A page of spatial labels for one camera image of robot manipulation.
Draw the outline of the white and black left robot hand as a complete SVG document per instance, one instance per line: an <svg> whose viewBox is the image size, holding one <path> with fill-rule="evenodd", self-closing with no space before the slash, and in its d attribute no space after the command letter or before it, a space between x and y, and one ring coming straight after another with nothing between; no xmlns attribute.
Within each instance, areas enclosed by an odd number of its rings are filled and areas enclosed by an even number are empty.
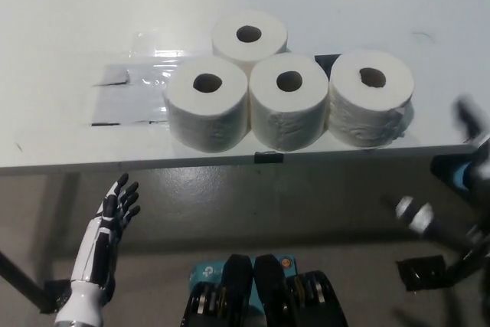
<svg viewBox="0 0 490 327"><path fill-rule="evenodd" d="M128 183L127 173L119 177L105 194L89 221L73 267L71 280L114 289L119 242L131 220L141 211L139 183Z"/></svg>

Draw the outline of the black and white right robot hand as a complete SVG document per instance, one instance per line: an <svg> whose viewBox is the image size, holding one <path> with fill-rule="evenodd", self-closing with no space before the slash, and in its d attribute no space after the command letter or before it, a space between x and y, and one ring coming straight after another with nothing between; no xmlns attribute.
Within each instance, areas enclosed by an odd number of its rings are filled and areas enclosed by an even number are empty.
<svg viewBox="0 0 490 327"><path fill-rule="evenodd" d="M460 97L454 103L456 118L465 130L465 145L471 151L462 154L436 155L430 163L430 172L447 188L470 205L489 209L489 121L469 97ZM430 203L403 196L392 205L396 219L422 238L447 247L464 250L474 244L478 235L489 233L489 214L462 235L436 217Z"/></svg>

